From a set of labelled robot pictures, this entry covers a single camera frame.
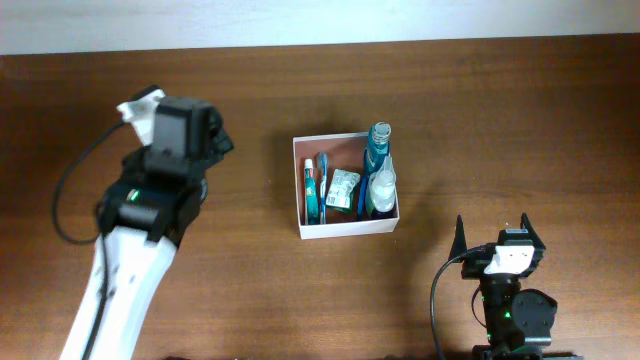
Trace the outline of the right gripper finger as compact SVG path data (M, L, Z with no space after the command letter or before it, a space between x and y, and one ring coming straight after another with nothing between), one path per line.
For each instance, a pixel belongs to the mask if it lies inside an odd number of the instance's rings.
M535 232L528 216L526 213L522 213L521 214L521 221L520 221L520 228L522 230L526 230L527 234L530 238L530 240L533 243L533 246L535 249L537 250L545 250L546 246L544 245L544 243L542 242L542 240L540 239L540 237L537 235L537 233Z
M461 262L462 257L467 252L467 242L464 231L464 223L461 215L456 218L455 234L448 260Z

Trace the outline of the clear pump soap bottle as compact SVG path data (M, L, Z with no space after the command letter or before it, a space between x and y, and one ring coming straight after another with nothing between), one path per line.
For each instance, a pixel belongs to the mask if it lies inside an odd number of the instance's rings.
M387 219L393 216L396 206L396 173L391 155L387 155L380 169L370 176L365 205L369 219Z

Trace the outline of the blue toothbrush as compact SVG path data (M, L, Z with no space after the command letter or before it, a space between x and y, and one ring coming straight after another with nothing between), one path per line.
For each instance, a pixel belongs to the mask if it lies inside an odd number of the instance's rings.
M326 186L328 178L328 155L324 152L319 152L316 155L316 163L320 170L320 182L319 182L319 210L320 210L320 223L326 223Z

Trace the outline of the blue disposable razor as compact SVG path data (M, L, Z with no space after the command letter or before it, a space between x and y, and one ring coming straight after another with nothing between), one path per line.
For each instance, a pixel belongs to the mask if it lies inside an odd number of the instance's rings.
M363 216L366 210L366 191L368 186L369 177L363 176L360 182L360 189L358 195L358 207L357 207L357 217L358 221L363 220Z

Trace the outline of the Colgate toothpaste tube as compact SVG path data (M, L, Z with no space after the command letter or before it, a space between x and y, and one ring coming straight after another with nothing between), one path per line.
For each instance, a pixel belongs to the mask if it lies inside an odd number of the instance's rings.
M315 168L313 160L304 160L304 184L305 184L305 222L307 225L320 223L319 203L315 182Z

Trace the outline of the blue mouthwash bottle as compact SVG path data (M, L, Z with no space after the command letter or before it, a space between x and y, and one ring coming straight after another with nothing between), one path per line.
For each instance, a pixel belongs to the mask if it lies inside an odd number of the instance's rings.
M370 127L367 147L364 152L364 178L368 179L377 172L386 156L390 153L391 126L378 122Z

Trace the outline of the green white soap box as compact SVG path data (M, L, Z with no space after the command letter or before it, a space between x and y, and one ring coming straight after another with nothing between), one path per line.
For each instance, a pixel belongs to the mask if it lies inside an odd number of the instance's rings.
M328 208L350 213L354 206L354 191L360 183L359 173L343 169L335 169L326 195Z

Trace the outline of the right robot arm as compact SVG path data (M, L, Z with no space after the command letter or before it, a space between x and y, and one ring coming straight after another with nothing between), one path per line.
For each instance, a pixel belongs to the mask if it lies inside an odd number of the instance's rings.
M488 343L472 349L474 359L576 359L571 352L546 353L558 303L521 281L538 267L546 247L528 216L520 226L499 232L495 242L469 248L463 220L456 219L449 261L462 265L464 280L477 280Z

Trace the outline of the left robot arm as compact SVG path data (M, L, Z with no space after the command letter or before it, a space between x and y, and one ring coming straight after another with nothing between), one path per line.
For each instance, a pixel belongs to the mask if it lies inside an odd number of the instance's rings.
M206 199L206 172L233 148L210 103L149 93L118 106L142 146L97 206L90 277L64 359L129 359L153 296Z

